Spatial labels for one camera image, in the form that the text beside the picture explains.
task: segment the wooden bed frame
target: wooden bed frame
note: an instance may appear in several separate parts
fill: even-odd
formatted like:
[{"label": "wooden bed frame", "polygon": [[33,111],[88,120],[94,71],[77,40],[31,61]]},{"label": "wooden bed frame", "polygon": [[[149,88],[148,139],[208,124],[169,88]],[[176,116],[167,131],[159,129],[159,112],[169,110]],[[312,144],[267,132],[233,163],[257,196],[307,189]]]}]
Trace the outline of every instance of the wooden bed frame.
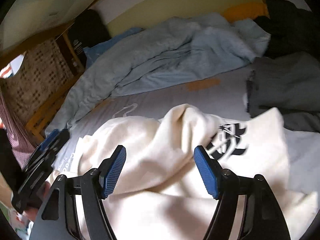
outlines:
[{"label": "wooden bed frame", "polygon": [[[62,33],[63,38],[70,49],[70,52],[76,62],[82,66],[80,60],[76,56],[76,53],[73,50],[73,47],[68,39],[67,32]],[[29,122],[26,124],[25,128],[28,132],[32,133],[38,143],[41,143],[44,140],[44,129],[47,127],[47,124],[53,119],[55,114],[60,109],[61,105],[63,104],[65,97],[70,90],[70,88],[76,83],[82,73],[77,74],[73,79],[69,82],[61,86],[56,93],[51,95],[45,103],[35,112],[35,114],[31,117]]]}]

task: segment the blue gripper pad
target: blue gripper pad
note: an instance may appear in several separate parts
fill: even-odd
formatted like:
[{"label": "blue gripper pad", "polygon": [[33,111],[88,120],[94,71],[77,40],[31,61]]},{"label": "blue gripper pad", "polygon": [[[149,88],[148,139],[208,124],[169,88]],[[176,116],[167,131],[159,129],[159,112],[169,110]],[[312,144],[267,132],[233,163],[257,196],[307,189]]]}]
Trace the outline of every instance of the blue gripper pad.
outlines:
[{"label": "blue gripper pad", "polygon": [[122,145],[118,145],[112,156],[108,159],[110,160],[110,163],[107,172],[101,172],[104,178],[102,191],[102,196],[104,198],[107,198],[113,193],[126,157],[127,153],[125,148]]},{"label": "blue gripper pad", "polygon": [[217,199],[219,197],[218,181],[209,164],[212,160],[202,146],[195,148],[193,156],[205,188],[213,198]]}]

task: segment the ribbed blue rubber pad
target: ribbed blue rubber pad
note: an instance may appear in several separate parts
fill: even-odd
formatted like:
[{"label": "ribbed blue rubber pad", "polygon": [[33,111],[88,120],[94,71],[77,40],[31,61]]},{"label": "ribbed blue rubber pad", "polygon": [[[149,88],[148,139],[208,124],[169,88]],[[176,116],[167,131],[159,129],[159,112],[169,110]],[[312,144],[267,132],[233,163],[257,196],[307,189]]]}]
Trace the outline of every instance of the ribbed blue rubber pad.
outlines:
[{"label": "ribbed blue rubber pad", "polygon": [[207,161],[205,160],[202,152],[199,150],[198,147],[195,148],[194,159],[197,168],[200,172],[203,183],[205,185],[205,188],[207,189],[208,193],[213,196],[213,198],[217,198],[219,195],[217,177],[211,171],[209,165],[207,164]]},{"label": "ribbed blue rubber pad", "polygon": [[110,194],[113,193],[116,187],[117,181],[119,179],[120,173],[122,171],[124,162],[126,160],[126,157],[127,157],[126,150],[124,147],[122,147],[108,175],[105,177],[105,188],[103,190],[103,195],[105,198],[107,198]]}]

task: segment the bed sheet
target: bed sheet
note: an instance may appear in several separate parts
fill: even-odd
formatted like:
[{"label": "bed sheet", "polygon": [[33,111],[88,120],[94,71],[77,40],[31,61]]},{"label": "bed sheet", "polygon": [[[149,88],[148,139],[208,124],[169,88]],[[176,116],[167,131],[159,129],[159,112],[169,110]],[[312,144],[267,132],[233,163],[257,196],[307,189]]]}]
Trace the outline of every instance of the bed sheet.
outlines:
[{"label": "bed sheet", "polygon": [[[92,135],[107,120],[140,115],[160,119],[174,106],[188,103],[202,112],[223,118],[247,121],[244,99],[245,81],[250,66],[222,73],[201,82],[191,82],[112,99],[80,120],[71,131],[71,138],[59,152],[55,168],[69,171],[80,137]],[[289,187],[306,194],[320,192],[320,134],[284,129],[290,160]]]}]

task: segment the dark gray garment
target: dark gray garment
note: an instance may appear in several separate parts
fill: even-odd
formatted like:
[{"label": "dark gray garment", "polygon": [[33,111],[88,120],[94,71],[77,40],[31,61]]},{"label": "dark gray garment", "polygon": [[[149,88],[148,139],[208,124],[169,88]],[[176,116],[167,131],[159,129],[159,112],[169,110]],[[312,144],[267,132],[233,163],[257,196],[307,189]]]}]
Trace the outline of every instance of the dark gray garment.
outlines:
[{"label": "dark gray garment", "polygon": [[248,89],[251,117],[277,107],[289,130],[320,132],[320,63],[306,52],[256,58]]}]

